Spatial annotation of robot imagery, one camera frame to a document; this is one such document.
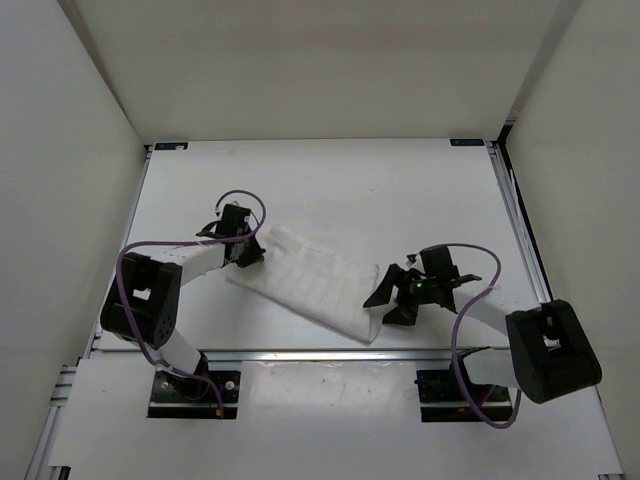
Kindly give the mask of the white pleated skirt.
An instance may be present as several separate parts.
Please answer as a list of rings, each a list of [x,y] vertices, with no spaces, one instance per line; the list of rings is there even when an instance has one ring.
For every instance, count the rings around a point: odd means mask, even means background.
[[[230,267],[227,281],[360,343],[375,340],[381,324],[363,304],[377,286],[378,264],[356,262],[278,224],[264,242],[264,260]]]

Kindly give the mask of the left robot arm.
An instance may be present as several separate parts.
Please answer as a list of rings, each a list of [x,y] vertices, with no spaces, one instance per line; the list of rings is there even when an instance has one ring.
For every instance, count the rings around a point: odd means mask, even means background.
[[[176,375],[175,388],[188,400],[206,395],[210,377],[203,354],[176,328],[181,288],[229,265],[261,262],[265,250],[250,226],[252,217],[251,209],[227,204],[187,245],[153,256],[126,253],[102,308],[101,327],[143,345],[153,364]]]

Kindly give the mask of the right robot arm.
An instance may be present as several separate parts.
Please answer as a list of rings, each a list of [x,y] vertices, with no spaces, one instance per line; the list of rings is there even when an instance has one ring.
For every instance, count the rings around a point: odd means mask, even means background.
[[[408,256],[404,267],[390,265],[363,306],[393,303],[383,321],[398,326],[414,325],[425,305],[454,313],[449,387],[455,396],[470,400],[488,385],[543,404],[601,382],[602,367],[569,302],[521,300],[499,289],[497,275],[483,285],[480,276],[460,273],[450,249],[427,247]],[[458,335],[467,317],[505,336],[507,348],[460,351]]]

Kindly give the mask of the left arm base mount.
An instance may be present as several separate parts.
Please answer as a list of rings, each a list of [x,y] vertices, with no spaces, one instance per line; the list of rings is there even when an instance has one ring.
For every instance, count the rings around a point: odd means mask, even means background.
[[[206,382],[180,378],[158,369],[153,377],[147,408],[152,419],[235,420],[241,386],[240,370],[212,370],[208,376],[222,403]]]

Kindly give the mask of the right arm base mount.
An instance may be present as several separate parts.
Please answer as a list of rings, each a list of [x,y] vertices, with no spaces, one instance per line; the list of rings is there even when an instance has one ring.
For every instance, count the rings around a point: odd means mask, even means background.
[[[417,370],[416,380],[422,423],[474,423],[481,419],[471,410],[453,373]],[[506,422],[513,413],[509,391],[492,385],[468,387],[473,400],[493,422]]]

